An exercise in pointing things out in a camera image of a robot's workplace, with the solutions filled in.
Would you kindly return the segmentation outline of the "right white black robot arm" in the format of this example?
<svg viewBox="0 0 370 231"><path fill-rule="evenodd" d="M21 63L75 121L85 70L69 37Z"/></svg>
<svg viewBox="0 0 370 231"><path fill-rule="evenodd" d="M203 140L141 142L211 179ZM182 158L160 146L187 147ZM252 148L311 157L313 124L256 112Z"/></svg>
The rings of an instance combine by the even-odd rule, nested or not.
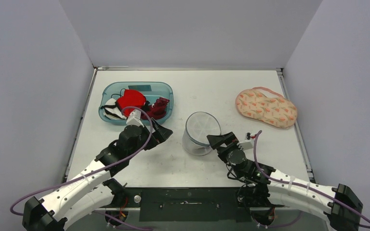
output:
<svg viewBox="0 0 370 231"><path fill-rule="evenodd" d="M239 141L234 133L207 135L212 149L228 167L228 178L242 182L242 203L290 207L317 216L336 231L357 231L363 204L350 187L324 186L283 173L257 160L257 135Z"/></svg>

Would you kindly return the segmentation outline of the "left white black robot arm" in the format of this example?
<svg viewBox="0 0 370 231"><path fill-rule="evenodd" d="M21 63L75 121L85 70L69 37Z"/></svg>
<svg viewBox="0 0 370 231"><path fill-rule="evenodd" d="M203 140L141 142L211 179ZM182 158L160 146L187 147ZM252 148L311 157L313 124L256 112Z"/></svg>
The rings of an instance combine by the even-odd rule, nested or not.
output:
<svg viewBox="0 0 370 231"><path fill-rule="evenodd" d="M144 125L127 125L117 140L104 148L72 180L52 193L31 197L24 206L22 225L27 231L65 231L89 213L124 202L124 187L114 176L128 166L142 150L165 142L173 131L151 120L152 130Z"/></svg>

